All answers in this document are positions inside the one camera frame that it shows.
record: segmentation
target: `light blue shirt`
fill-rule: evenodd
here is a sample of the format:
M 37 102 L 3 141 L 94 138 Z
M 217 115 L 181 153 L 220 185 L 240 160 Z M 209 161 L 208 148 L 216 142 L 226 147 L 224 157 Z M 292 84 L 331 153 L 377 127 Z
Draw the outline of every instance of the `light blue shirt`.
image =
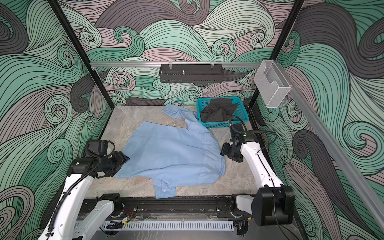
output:
M 176 187 L 212 184 L 224 175 L 225 158 L 197 113 L 170 104 L 163 112 L 184 118 L 188 129 L 143 122 L 123 150 L 130 160 L 114 177 L 153 178 L 156 198 L 166 198 L 176 196 Z

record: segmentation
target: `black cloth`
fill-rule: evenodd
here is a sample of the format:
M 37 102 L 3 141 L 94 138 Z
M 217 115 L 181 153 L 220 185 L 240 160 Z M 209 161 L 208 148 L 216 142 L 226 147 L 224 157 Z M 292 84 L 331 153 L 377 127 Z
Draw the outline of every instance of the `black cloth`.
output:
M 237 103 L 233 104 L 230 98 L 213 98 L 208 106 L 200 112 L 202 122 L 224 122 L 237 109 Z

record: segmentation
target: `blue plastic basket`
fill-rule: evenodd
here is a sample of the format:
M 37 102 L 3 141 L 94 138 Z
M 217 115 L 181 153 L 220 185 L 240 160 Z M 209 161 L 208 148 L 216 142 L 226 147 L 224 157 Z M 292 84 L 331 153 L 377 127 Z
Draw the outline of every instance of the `blue plastic basket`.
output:
M 221 97 L 221 98 L 229 98 L 232 99 L 232 103 L 235 104 L 237 103 L 237 109 L 234 113 L 234 115 L 238 116 L 243 120 L 244 122 L 248 122 L 248 114 L 247 111 L 245 110 L 244 104 L 241 101 L 239 97 Z M 229 127 L 229 122 L 202 122 L 201 117 L 200 117 L 200 112 L 208 106 L 208 104 L 211 102 L 211 99 L 214 98 L 199 98 L 196 101 L 196 106 L 197 106 L 197 115 L 199 116 L 199 121 L 200 123 L 205 126 L 206 128 L 219 128 L 219 127 Z M 233 124 L 241 123 L 240 121 L 232 121 Z

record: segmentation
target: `gray stone surface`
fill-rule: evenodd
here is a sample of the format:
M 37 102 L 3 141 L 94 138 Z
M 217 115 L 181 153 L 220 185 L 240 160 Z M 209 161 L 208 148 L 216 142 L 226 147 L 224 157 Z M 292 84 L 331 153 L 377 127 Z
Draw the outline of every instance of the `gray stone surface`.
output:
M 195 106 L 184 107 L 196 111 Z M 187 128 L 184 119 L 169 117 L 161 112 L 163 108 L 164 106 L 116 107 L 101 139 L 111 140 L 115 143 L 116 150 L 119 151 L 123 150 L 130 136 L 144 121 Z M 246 126 L 251 129 L 249 122 L 246 123 Z M 220 147 L 224 142 L 229 142 L 229 128 L 212 128 L 210 130 Z M 214 184 L 178 187 L 176 194 L 177 196 L 256 194 L 257 190 L 255 179 L 247 162 L 237 163 L 226 158 L 225 175 L 221 176 Z M 155 189 L 152 179 L 148 177 L 137 176 L 126 179 L 109 177 L 94 179 L 86 197 L 100 197 L 104 193 L 120 193 L 122 197 L 148 197 L 155 196 Z

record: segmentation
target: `patterned wallpaper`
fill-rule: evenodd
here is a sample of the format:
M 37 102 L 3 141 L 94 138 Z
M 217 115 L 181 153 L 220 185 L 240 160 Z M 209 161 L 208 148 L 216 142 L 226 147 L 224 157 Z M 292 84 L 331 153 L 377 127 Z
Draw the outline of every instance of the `patterned wallpaper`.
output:
M 321 2 L 311 0 L 307 5 Z M 91 61 L 269 59 L 293 0 L 60 0 Z M 255 69 L 229 68 L 223 83 L 161 83 L 158 68 L 99 68 L 115 105 L 249 101 Z
M 384 0 L 326 0 L 300 11 L 278 58 L 382 200 L 383 29 Z M 268 152 L 295 189 L 309 239 L 384 239 L 295 100 L 288 95 L 277 109 L 257 103 L 261 129 L 279 134 Z
M 0 0 L 0 238 L 36 239 L 111 109 L 46 0 Z

